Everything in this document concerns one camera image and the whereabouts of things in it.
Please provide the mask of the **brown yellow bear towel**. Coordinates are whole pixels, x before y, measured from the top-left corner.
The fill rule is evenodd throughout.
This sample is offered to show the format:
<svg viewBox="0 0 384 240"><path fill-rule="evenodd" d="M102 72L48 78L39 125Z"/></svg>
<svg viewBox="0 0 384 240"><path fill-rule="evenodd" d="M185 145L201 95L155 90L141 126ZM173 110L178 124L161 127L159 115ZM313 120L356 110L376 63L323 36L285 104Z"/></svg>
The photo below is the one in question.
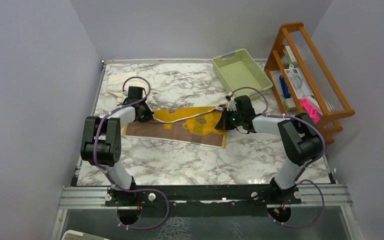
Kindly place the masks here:
<svg viewBox="0 0 384 240"><path fill-rule="evenodd" d="M216 124L226 105L159 109L145 123L129 123L123 128L124 137L168 140L224 148L228 132L217 130Z"/></svg>

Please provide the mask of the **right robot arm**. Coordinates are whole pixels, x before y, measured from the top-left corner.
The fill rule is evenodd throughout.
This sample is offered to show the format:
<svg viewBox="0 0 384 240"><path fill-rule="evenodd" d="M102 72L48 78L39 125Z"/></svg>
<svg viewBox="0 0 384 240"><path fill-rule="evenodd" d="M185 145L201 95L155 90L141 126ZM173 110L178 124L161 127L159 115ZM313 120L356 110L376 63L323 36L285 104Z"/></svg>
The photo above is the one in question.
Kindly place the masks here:
<svg viewBox="0 0 384 240"><path fill-rule="evenodd" d="M296 186L296 180L312 162L323 156L326 143L310 115L272 115L255 112L247 95L226 96L227 107L222 109L217 130L236 130L246 134L273 134L281 138L286 160L279 172L270 180L269 199L280 204Z"/></svg>

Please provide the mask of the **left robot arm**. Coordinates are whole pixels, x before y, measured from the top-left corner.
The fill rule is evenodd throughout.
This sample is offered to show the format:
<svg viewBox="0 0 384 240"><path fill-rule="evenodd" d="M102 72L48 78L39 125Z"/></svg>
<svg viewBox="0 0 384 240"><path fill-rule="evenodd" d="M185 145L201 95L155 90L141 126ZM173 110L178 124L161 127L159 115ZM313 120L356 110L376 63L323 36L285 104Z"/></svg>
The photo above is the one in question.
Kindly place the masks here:
<svg viewBox="0 0 384 240"><path fill-rule="evenodd" d="M145 88L130 86L125 100L104 116L88 116L84 121L80 157L100 169L112 190L124 205L137 200L137 186L121 163L121 128L135 121L145 123L153 119L153 111L146 104L149 95Z"/></svg>

